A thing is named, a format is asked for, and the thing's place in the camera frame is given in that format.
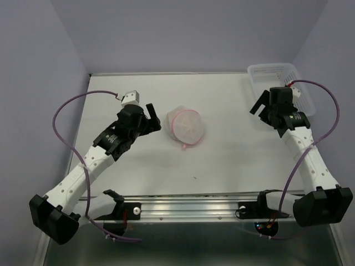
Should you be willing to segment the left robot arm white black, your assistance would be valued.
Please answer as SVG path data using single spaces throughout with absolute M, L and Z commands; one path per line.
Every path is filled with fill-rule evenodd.
M 140 204 L 126 204 L 124 197 L 113 190 L 105 190 L 85 203 L 79 200 L 84 193 L 90 193 L 92 183 L 127 152 L 139 136 L 161 130 L 153 104 L 147 104 L 146 110 L 148 116 L 138 105 L 125 105 L 118 112 L 117 121 L 94 140 L 86 155 L 79 159 L 80 163 L 44 196 L 34 195 L 29 201 L 33 224 L 57 244 L 67 243 L 80 226 L 94 223 L 96 218 L 109 216 L 122 221 L 123 227 L 128 218 L 140 218 L 133 211 Z

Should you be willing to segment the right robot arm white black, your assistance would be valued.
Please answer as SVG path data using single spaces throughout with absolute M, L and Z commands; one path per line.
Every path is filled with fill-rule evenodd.
M 265 90 L 251 109 L 261 121 L 274 128 L 296 162 L 292 174 L 299 172 L 304 196 L 286 190 L 259 193 L 255 210 L 261 216 L 275 211 L 277 216 L 291 216 L 301 227 L 339 223 L 353 200 L 352 191 L 343 188 L 329 172 L 307 116 L 293 104 L 295 89 L 289 86 Z

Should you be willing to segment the white mesh laundry bag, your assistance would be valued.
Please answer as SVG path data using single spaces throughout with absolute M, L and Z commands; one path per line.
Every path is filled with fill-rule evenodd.
M 165 128 L 173 140 L 182 144 L 182 150 L 197 145 L 205 134 L 205 124 L 200 114 L 182 105 L 167 113 Z

